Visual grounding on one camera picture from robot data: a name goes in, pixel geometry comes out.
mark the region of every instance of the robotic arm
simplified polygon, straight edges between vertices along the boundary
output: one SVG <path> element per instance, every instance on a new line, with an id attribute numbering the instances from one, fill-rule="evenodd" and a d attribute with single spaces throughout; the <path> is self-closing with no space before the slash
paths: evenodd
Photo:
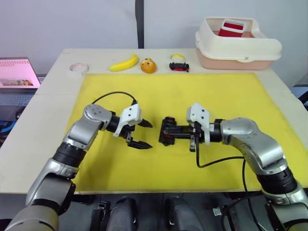
<path id="1" fill-rule="evenodd" d="M 267 198 L 266 210 L 274 230 L 308 230 L 308 198 L 288 167 L 281 146 L 262 133 L 247 118 L 215 120 L 209 123 L 209 112 L 199 103 L 187 110 L 188 126 L 177 126 L 172 117 L 162 122 L 159 141 L 165 146 L 176 138 L 190 139 L 190 151 L 199 143 L 222 142 L 237 148 L 262 186 Z"/>
<path id="2" fill-rule="evenodd" d="M 32 184 L 26 196 L 26 208 L 14 217 L 6 231 L 58 230 L 58 216 L 68 209 L 76 188 L 71 179 L 76 176 L 98 131 L 113 132 L 133 148 L 151 148 L 145 142 L 133 140 L 131 133 L 136 124 L 152 127 L 142 119 L 137 103 L 124 109 L 120 117 L 97 104 L 86 106 L 81 119 L 70 128 L 55 155 L 48 159 Z"/>

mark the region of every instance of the laptop screen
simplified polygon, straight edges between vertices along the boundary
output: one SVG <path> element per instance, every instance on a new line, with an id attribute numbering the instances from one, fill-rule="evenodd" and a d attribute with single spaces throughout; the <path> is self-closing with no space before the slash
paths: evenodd
<path id="1" fill-rule="evenodd" d="M 0 89 L 37 89 L 39 86 L 28 58 L 0 58 Z"/>

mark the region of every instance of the white table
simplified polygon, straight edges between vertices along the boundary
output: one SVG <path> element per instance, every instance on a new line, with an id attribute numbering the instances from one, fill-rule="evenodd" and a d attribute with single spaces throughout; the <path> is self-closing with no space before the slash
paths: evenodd
<path id="1" fill-rule="evenodd" d="M 68 67 L 82 62 L 89 65 L 88 73 L 110 74 L 108 66 L 129 58 L 132 52 L 140 60 L 152 58 L 158 66 L 156 73 L 172 73 L 168 64 L 170 55 L 174 53 L 186 57 L 191 73 L 251 72 L 204 69 L 194 49 L 66 49 L 0 149 L 0 193 L 27 193 L 47 159 L 53 156 L 61 143 L 83 81 L 83 77 L 69 76 Z M 308 147 L 308 122 L 304 123 L 308 121 L 308 112 L 301 102 L 272 69 L 254 72 L 300 140 Z M 143 74 L 139 65 L 121 73 Z"/>

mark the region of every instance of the yellow mat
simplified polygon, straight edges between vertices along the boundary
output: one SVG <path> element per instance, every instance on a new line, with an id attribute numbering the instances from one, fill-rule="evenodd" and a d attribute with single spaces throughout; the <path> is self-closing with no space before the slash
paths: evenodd
<path id="1" fill-rule="evenodd" d="M 188 140 L 165 147 L 158 142 L 162 119 L 175 117 L 187 125 L 186 110 L 194 102 L 209 109 L 214 118 L 247 117 L 282 146 L 295 177 L 308 186 L 307 151 L 267 95 L 254 74 L 86 75 L 71 114 L 68 128 L 84 107 L 99 96 L 122 90 L 140 104 L 142 115 L 153 128 L 136 126 L 134 140 L 153 146 L 148 150 L 127 147 L 121 137 L 101 131 L 80 165 L 74 182 L 78 192 L 171 192 L 243 190 L 242 160 L 228 160 L 207 168 L 196 166 Z M 110 95 L 98 102 L 117 113 L 131 104 L 126 95 Z M 227 156 L 239 156 L 235 148 L 221 143 L 200 147 L 201 164 Z M 246 168 L 249 190 L 259 189 L 255 175 Z"/>

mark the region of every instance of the orange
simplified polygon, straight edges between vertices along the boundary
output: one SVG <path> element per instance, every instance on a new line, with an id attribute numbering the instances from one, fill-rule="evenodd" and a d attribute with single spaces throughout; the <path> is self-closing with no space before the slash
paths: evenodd
<path id="1" fill-rule="evenodd" d="M 156 64 L 152 59 L 146 58 L 140 63 L 140 68 L 143 72 L 151 74 L 156 71 Z"/>

